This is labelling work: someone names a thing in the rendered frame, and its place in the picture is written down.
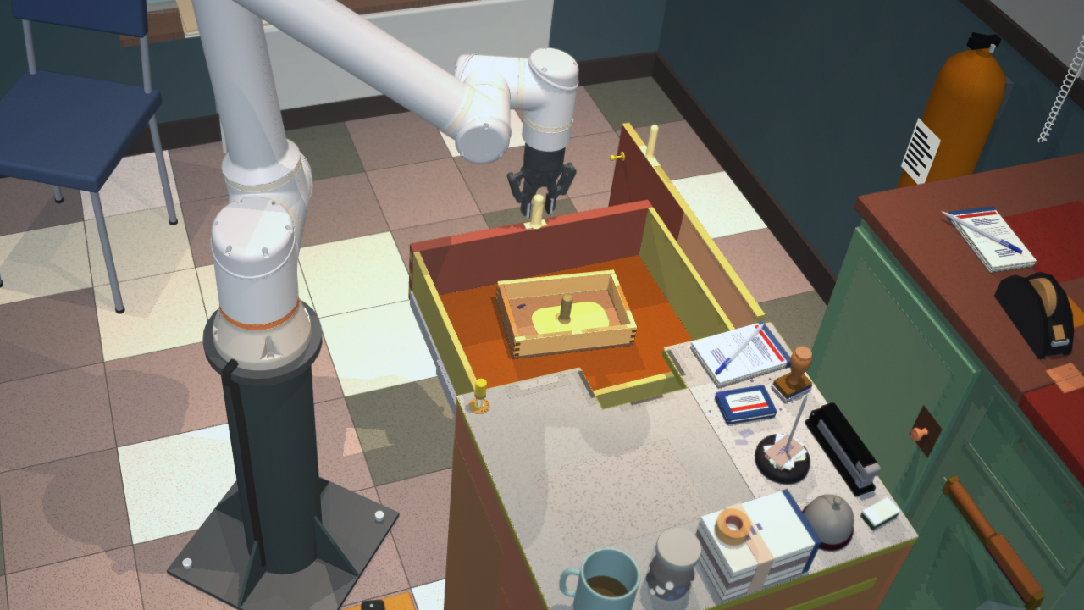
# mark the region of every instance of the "dark green floor tile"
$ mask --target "dark green floor tile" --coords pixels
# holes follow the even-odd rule
[[[684,120],[654,78],[632,78],[584,87],[615,131],[622,122],[650,127]]]
[[[348,397],[374,485],[452,467],[455,420],[437,378]]]
[[[563,216],[565,213],[576,213],[577,211],[579,210],[576,209],[575,205],[572,205],[572,199],[568,197],[559,197],[557,198],[557,206],[553,210],[553,213],[549,216],[543,213],[542,218],[545,219],[554,216]],[[486,219],[486,223],[489,224],[490,229],[529,221],[529,219],[524,218],[524,215],[519,212],[518,207],[513,207],[512,209],[501,209],[500,211],[490,211],[489,213],[482,213],[481,217]]]
[[[301,148],[312,166],[312,179],[323,180],[364,171],[345,122],[292,129],[286,138]]]
[[[824,300],[814,290],[765,300],[760,308],[764,310],[764,321],[775,325],[791,350],[799,346],[813,349],[816,332],[827,310]]]

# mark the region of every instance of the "wooden box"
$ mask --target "wooden box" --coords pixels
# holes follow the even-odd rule
[[[496,297],[513,359],[632,346],[636,324],[614,271],[508,280]],[[571,323],[557,321],[572,295]]]

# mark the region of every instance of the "tape roll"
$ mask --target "tape roll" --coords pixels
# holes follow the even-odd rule
[[[719,519],[715,519],[715,536],[732,546],[745,544],[751,529],[752,522],[749,521],[749,516],[737,508],[727,508],[719,514]]]

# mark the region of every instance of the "gas cylinder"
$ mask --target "gas cylinder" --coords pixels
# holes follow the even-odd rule
[[[938,73],[922,122],[941,139],[927,182],[975,172],[1005,98],[1005,73],[992,49],[996,35],[972,33],[969,50],[949,57]],[[915,180],[903,171],[896,187]]]

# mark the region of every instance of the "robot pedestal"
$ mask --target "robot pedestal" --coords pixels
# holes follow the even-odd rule
[[[204,329],[207,361],[222,377],[237,482],[167,571],[243,610],[339,608],[399,517],[320,478],[312,363],[323,336],[305,308],[311,345],[273,371],[225,362],[214,316]]]

